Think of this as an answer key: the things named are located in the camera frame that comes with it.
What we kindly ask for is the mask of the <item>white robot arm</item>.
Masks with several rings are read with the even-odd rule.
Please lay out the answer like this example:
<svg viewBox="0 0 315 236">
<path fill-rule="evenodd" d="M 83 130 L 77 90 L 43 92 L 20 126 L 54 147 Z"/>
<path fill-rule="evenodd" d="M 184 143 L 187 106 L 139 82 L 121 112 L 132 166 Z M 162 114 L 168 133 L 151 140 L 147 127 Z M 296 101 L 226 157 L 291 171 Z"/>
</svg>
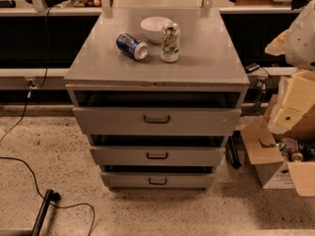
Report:
<svg viewBox="0 0 315 236">
<path fill-rule="evenodd" d="M 274 134 L 290 131 L 315 103 L 315 1 L 310 1 L 288 29 L 265 48 L 270 55 L 284 55 L 296 68 L 282 79 L 278 101 L 270 115 L 268 129 Z"/>
</svg>

